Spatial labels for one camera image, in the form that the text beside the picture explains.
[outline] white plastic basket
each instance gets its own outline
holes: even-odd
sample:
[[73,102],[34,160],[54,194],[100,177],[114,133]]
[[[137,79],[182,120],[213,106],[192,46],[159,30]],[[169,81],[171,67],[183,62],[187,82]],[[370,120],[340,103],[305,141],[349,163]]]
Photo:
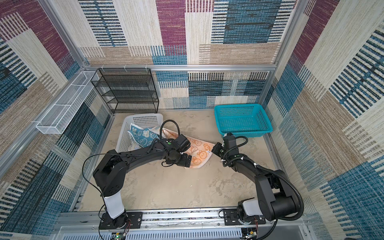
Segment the white plastic basket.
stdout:
[[145,113],[127,116],[121,126],[116,152],[126,152],[132,144],[128,133],[131,123],[142,128],[156,127],[163,124],[163,115],[160,113]]
[[79,110],[93,85],[94,71],[83,71],[65,90],[55,104],[42,117],[36,128],[43,134],[63,134],[76,112]]

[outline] teal plastic basket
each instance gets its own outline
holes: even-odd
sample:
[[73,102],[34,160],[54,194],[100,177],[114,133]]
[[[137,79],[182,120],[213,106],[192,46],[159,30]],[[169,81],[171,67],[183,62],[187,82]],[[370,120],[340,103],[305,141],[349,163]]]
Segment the teal plastic basket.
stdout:
[[221,135],[231,132],[236,137],[261,137],[273,128],[260,104],[215,106],[215,118]]

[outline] black wire mesh shelf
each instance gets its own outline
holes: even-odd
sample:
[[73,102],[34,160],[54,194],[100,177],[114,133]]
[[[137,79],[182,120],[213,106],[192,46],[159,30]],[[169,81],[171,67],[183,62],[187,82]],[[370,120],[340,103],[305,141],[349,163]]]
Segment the black wire mesh shelf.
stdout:
[[99,68],[95,76],[92,84],[113,113],[157,113],[159,98],[150,69]]

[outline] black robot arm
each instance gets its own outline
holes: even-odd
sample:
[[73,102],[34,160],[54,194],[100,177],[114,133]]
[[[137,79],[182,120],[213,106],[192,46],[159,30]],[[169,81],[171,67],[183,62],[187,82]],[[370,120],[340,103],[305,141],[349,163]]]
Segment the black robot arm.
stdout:
[[[304,211],[303,201],[296,188],[287,180],[286,174],[282,170],[273,171],[258,165],[247,155],[240,154],[238,147],[235,136],[228,133],[223,137],[223,143],[218,142],[212,152],[222,159],[224,167],[231,167],[255,183],[259,207],[267,220],[299,219]],[[286,217],[296,212],[295,216]],[[247,216],[239,214],[239,218],[246,221]]]
[[100,187],[107,208],[103,222],[113,228],[126,224],[127,214],[123,206],[120,190],[123,187],[125,174],[146,163],[165,159],[168,166],[176,164],[189,167],[192,157],[185,152],[190,142],[180,134],[176,139],[155,139],[148,147],[130,152],[117,153],[110,150],[93,171],[93,177]]

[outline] orange patterned towel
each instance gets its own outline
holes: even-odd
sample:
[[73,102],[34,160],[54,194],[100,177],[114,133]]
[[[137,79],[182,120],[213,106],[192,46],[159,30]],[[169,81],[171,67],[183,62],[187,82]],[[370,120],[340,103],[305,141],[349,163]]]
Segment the orange patterned towel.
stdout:
[[[177,132],[163,128],[163,132],[166,138],[177,138],[179,135]],[[204,142],[192,137],[185,136],[191,143],[191,147],[185,151],[185,153],[192,156],[191,166],[189,168],[202,167],[212,155],[213,143]]]

